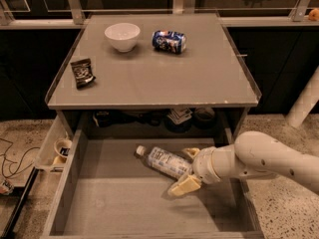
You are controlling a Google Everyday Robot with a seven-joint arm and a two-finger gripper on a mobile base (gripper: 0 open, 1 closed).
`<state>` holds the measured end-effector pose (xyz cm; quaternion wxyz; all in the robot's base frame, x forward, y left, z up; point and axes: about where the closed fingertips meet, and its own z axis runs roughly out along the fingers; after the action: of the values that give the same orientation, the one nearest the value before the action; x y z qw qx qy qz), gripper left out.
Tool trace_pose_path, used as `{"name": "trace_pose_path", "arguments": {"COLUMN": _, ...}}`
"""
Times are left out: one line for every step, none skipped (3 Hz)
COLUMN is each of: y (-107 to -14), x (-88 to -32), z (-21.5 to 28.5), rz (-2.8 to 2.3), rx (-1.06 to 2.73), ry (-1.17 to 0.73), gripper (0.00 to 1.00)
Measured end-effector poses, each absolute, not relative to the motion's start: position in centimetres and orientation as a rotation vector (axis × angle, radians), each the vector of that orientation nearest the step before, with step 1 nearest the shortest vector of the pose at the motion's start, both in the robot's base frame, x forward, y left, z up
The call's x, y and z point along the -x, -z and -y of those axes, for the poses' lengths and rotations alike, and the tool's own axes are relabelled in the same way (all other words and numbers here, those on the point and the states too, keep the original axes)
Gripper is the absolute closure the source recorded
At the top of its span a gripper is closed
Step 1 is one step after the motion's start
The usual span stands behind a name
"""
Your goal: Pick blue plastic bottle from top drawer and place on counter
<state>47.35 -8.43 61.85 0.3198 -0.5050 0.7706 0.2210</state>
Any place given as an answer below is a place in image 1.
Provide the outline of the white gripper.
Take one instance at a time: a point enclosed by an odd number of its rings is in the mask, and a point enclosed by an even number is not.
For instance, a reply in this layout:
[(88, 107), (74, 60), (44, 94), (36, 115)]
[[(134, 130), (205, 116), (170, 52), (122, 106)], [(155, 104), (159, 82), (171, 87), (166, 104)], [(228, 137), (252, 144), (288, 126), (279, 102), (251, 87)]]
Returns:
[[(189, 158), (193, 159), (193, 173), (205, 184), (213, 184), (220, 181), (212, 164), (212, 154), (215, 147), (199, 149), (196, 147), (187, 147), (182, 150)], [(168, 190), (168, 195), (180, 197), (188, 193), (197, 191), (201, 188), (201, 181), (194, 174), (183, 175)]]

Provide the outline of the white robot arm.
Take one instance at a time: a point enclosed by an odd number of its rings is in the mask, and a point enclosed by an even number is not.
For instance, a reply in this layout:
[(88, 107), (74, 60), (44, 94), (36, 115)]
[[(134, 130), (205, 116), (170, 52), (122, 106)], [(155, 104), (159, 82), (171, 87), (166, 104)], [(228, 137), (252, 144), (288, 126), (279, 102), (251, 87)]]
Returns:
[(279, 174), (312, 192), (319, 192), (319, 158), (297, 151), (272, 136), (246, 131), (233, 144), (203, 149), (187, 148), (192, 172), (184, 174), (168, 190), (173, 197), (197, 191), (225, 178), (268, 179)]

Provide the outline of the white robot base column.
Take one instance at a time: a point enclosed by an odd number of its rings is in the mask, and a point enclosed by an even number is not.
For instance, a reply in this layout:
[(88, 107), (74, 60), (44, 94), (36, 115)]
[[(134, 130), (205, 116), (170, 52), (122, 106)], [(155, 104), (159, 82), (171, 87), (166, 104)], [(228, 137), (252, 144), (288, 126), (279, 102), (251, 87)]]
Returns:
[(286, 120), (293, 127), (300, 127), (319, 101), (319, 66), (290, 109)]

